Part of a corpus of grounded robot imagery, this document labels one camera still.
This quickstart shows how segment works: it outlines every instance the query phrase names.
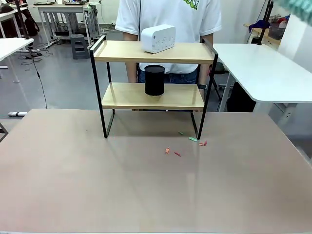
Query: wooden shelf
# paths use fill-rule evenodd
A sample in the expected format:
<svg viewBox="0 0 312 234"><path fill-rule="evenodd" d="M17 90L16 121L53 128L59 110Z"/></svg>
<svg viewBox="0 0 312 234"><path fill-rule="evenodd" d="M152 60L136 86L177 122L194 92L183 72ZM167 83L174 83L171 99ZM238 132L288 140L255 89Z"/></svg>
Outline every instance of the wooden shelf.
<svg viewBox="0 0 312 234"><path fill-rule="evenodd" d="M204 108L196 84L165 84L161 96L149 96L142 83L110 83L102 100L103 109L198 110Z"/></svg>
<svg viewBox="0 0 312 234"><path fill-rule="evenodd" d="M157 54L142 50L140 41L107 40L95 53L95 61L209 64L214 56L203 43L176 43Z"/></svg>

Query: black cup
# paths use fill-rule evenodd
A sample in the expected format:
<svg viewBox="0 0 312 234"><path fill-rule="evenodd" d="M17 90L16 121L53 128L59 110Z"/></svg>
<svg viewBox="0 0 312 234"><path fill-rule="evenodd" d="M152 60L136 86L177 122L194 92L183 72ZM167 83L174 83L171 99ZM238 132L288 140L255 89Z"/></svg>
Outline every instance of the black cup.
<svg viewBox="0 0 312 234"><path fill-rule="evenodd" d="M164 93L165 68L159 65L145 67L145 93L159 96Z"/></svg>

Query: white box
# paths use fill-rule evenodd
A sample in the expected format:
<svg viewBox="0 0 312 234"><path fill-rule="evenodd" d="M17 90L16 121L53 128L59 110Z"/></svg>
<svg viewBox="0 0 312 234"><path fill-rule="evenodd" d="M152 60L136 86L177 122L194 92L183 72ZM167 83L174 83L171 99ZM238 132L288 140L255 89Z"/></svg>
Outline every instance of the white box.
<svg viewBox="0 0 312 234"><path fill-rule="evenodd" d="M176 42L176 28L163 24L142 31L141 41L143 50L156 54L174 47Z"/></svg>

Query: shelf rack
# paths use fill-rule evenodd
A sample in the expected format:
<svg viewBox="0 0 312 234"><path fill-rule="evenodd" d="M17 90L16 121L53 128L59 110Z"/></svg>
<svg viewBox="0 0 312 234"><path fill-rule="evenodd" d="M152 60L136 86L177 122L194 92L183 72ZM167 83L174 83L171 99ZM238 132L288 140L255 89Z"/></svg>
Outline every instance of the shelf rack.
<svg viewBox="0 0 312 234"><path fill-rule="evenodd" d="M207 40L203 40L203 43L176 43L173 48L150 54L142 50L139 41L112 41L102 36L91 47L90 58L105 138L109 135L115 109L144 109L190 111L196 137L200 139L218 60L218 53ZM109 85L103 99L101 99L98 84L96 61L106 62L107 66ZM205 101L203 101L196 84L165 84L165 93L152 97L145 94L144 84L112 82L110 62L185 63L199 64L199 67L200 64L213 63L213 66L209 74L210 80ZM113 111L107 129L103 109ZM199 129L197 129L193 111L202 111Z"/></svg>

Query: jeans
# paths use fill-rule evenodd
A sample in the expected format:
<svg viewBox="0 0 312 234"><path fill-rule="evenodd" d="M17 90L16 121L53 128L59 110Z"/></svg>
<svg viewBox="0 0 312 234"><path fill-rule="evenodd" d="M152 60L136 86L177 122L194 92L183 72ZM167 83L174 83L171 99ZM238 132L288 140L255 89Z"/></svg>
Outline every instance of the jeans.
<svg viewBox="0 0 312 234"><path fill-rule="evenodd" d="M173 73L165 74L165 83L166 84L195 84L197 71L198 69L188 74L173 74ZM145 83L145 72L142 70L139 72L138 82Z"/></svg>

